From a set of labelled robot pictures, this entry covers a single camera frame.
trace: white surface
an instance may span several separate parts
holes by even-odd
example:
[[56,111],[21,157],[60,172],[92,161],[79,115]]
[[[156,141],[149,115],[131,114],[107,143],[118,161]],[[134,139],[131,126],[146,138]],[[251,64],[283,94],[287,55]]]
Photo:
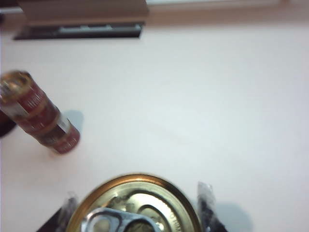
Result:
[[140,40],[14,42],[8,16],[2,72],[29,71],[84,120],[65,156],[20,128],[2,139],[1,231],[34,232],[68,191],[129,172],[191,199],[212,183],[230,232],[309,231],[308,11],[153,13]]

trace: metallic can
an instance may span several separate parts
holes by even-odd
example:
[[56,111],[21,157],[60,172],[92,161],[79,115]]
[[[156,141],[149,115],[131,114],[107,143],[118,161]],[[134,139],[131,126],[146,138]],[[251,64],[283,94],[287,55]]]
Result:
[[13,120],[31,117],[46,98],[27,72],[14,71],[1,76],[1,110]]
[[71,151],[78,143],[80,134],[78,130],[70,123],[68,133],[60,139],[51,149],[59,154]]
[[[111,180],[90,193],[70,219],[67,232],[79,232],[84,217],[107,207],[151,218],[162,232],[202,232],[199,218],[188,199],[171,183],[145,174]],[[98,231],[108,225],[98,225]],[[132,224],[128,232],[151,232],[147,224]]]
[[37,113],[30,118],[15,119],[15,122],[27,133],[43,130],[59,115],[58,108],[46,97],[38,106]]

